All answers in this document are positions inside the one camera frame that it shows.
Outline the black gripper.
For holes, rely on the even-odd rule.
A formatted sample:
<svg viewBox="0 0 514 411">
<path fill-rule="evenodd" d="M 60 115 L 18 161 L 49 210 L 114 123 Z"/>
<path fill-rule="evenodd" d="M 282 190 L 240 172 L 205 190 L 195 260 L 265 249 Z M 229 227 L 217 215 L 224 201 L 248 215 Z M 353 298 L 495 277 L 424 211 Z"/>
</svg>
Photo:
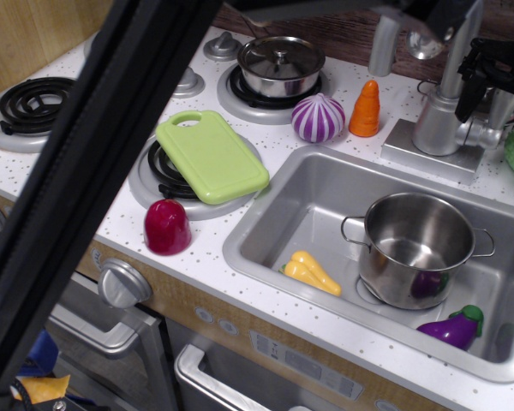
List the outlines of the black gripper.
<svg viewBox="0 0 514 411">
<path fill-rule="evenodd" d="M 463 124 L 473 116 L 489 87 L 514 94 L 514 41 L 473 39 L 457 72 L 463 90 L 455 115 Z"/>
</svg>

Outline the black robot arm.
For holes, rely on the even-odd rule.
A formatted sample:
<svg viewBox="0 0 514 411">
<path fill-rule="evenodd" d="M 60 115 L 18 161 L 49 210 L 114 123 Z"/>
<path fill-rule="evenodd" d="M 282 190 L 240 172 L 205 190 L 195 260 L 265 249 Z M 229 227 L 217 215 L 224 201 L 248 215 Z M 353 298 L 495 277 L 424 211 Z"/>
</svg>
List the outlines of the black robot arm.
<svg viewBox="0 0 514 411">
<path fill-rule="evenodd" d="M 105 22 L 106 41 L 81 72 L 50 142 L 19 189 L 0 239 L 0 401 L 46 316 L 93 238 L 142 250 L 142 234 L 120 215 L 136 205 L 123 186 L 135 158 L 199 42 L 211 36 L 218 2 L 126 1 Z M 200 223 L 193 248 L 177 257 L 144 254 L 160 278 L 174 277 L 240 310 L 282 325 L 349 362 L 452 408 L 514 409 L 514 372 L 477 377 L 449 360 L 397 342 L 325 308 L 236 273 L 207 250 L 239 217 Z"/>
</svg>

